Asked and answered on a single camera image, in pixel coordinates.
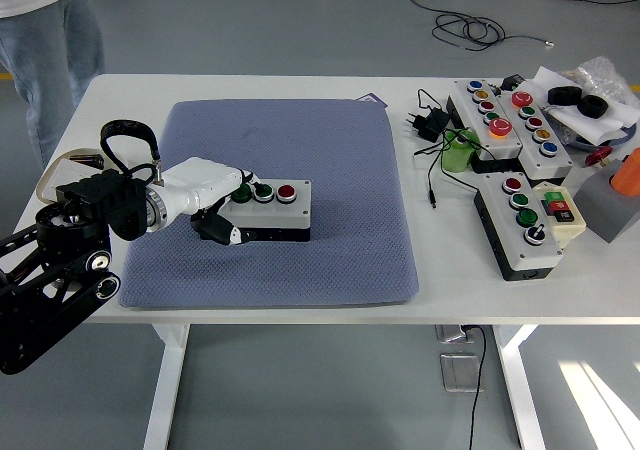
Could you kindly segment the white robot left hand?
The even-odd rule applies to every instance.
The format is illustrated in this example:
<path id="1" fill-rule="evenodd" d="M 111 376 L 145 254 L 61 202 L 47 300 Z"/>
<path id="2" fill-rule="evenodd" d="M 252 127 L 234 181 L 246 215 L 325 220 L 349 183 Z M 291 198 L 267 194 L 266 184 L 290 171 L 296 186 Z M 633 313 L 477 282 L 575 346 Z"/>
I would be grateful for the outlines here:
<path id="1" fill-rule="evenodd" d="M 252 172 L 191 157 L 166 170 L 162 184 L 147 187 L 148 230 L 164 229 L 178 216 L 189 215 L 193 228 L 205 240 L 222 245 L 253 241 L 255 232 L 238 228 L 218 210 L 242 185 L 256 187 L 260 183 Z"/>

